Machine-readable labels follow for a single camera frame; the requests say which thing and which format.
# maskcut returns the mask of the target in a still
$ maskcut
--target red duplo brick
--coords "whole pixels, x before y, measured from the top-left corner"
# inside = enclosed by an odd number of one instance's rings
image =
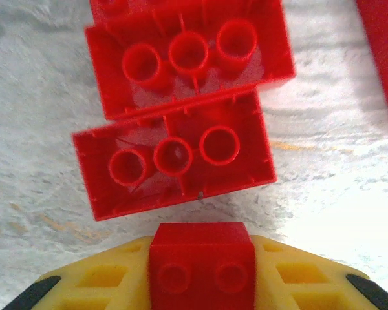
[[[149,283],[152,310],[253,310],[255,254],[244,224],[161,224]]]

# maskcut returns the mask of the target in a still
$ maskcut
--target white surface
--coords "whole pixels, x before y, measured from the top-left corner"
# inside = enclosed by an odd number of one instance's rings
[[[279,181],[96,223],[70,142],[104,123],[87,0],[0,0],[0,309],[40,274],[176,221],[242,221],[388,290],[388,111],[354,1],[284,4],[298,77],[261,96]]]

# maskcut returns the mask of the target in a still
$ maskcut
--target white textured floor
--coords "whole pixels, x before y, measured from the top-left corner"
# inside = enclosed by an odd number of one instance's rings
[[[353,0],[284,0],[298,77],[261,95],[279,181],[93,221],[70,133],[104,123],[87,0],[0,0],[0,309],[160,222],[242,221],[388,290],[388,110]]]

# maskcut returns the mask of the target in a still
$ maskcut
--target floor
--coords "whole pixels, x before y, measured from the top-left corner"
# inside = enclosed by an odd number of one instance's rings
[[[95,222],[70,141],[104,124],[87,0],[0,0],[0,309],[161,222],[244,222],[388,290],[388,110],[353,0],[284,0],[297,77],[261,94],[279,181]]]

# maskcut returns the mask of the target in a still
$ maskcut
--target black rubber edge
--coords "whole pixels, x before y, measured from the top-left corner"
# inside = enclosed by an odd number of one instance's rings
[[[33,307],[60,281],[60,276],[51,276],[33,283],[3,310],[32,310]]]
[[[347,280],[375,307],[379,310],[388,310],[388,293],[377,283],[356,276],[355,274],[348,274],[346,277]]]

